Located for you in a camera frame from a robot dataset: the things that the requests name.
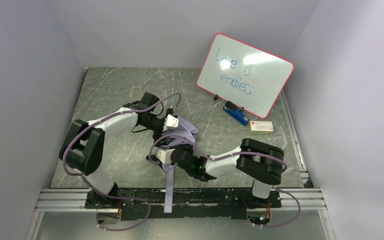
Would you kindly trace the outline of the lilac and black folding umbrella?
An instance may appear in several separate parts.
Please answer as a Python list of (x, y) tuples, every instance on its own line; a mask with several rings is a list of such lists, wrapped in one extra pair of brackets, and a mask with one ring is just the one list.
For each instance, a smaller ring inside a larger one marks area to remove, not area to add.
[[(160, 138), (154, 140), (152, 148), (174, 149), (178, 146), (192, 146), (196, 143), (196, 137), (199, 132), (198, 128), (181, 116), (179, 116), (178, 119), (178, 129), (163, 132)], [(173, 212), (174, 175), (176, 167), (174, 163), (162, 164), (157, 158), (156, 160), (161, 165), (162, 170), (166, 173), (163, 212), (165, 214), (171, 214)]]

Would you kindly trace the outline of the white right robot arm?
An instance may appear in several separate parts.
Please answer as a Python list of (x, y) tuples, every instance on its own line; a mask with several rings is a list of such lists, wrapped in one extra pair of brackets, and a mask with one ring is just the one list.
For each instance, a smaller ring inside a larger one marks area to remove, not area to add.
[(252, 195), (267, 199), (271, 189), (281, 184), (282, 174), (288, 168), (284, 155), (285, 152), (279, 147), (244, 138), (240, 146), (219, 155), (198, 157), (190, 150), (176, 147), (170, 154), (170, 160), (190, 177), (201, 182), (240, 171), (253, 178)]

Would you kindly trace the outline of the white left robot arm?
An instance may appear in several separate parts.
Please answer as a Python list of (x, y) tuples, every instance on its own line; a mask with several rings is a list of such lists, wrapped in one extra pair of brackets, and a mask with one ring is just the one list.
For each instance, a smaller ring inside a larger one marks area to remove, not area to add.
[(158, 105), (172, 97), (163, 99), (145, 92), (141, 100), (124, 104), (120, 109), (104, 117), (71, 123), (62, 143), (59, 159), (64, 172), (81, 178), (94, 192), (106, 199), (118, 199), (118, 186), (101, 167), (105, 142), (115, 134), (136, 126), (153, 132), (153, 138), (167, 131), (168, 117), (177, 115), (179, 105), (168, 108), (164, 117), (154, 113)]

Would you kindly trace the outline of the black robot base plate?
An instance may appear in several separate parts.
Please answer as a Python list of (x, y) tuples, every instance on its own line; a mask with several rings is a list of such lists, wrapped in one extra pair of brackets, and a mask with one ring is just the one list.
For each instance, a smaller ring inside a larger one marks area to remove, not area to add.
[(162, 188), (120, 188), (122, 200), (107, 199), (94, 191), (86, 195), (84, 208), (99, 213), (121, 210), (122, 221), (150, 219), (218, 218), (247, 219), (247, 210), (280, 208), (280, 194), (271, 190), (268, 198), (253, 196), (250, 187), (175, 188), (172, 212), (165, 213), (166, 191)]

